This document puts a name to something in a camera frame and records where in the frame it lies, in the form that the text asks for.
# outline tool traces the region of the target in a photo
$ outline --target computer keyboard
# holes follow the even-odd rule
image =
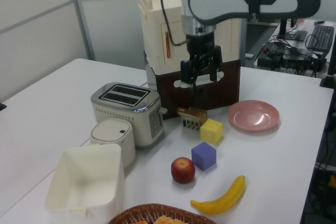
[[[332,26],[315,25],[307,48],[312,51],[328,53],[334,35],[334,28]]]

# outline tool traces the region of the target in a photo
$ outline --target wicker basket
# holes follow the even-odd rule
[[[129,208],[115,216],[109,224],[131,224],[141,220],[147,221],[148,224],[153,224],[162,215],[189,224],[216,224],[204,216],[161,204],[144,204]]]

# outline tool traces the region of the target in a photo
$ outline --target computer monitor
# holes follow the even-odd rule
[[[297,19],[290,20],[290,27],[294,28]],[[281,19],[280,20],[280,29],[277,35],[277,39],[284,39],[284,40],[297,40],[297,41],[304,41],[307,35],[307,31],[300,31],[295,29],[286,29],[287,27],[287,20]]]

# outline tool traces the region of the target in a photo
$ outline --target purple cube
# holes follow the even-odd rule
[[[216,149],[203,142],[191,149],[191,159],[201,170],[216,164]]]

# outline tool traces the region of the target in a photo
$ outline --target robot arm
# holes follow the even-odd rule
[[[188,61],[181,62],[181,80],[195,83],[204,69],[216,81],[222,63],[214,45],[215,25],[229,18],[314,18],[336,21],[336,0],[181,0]]]

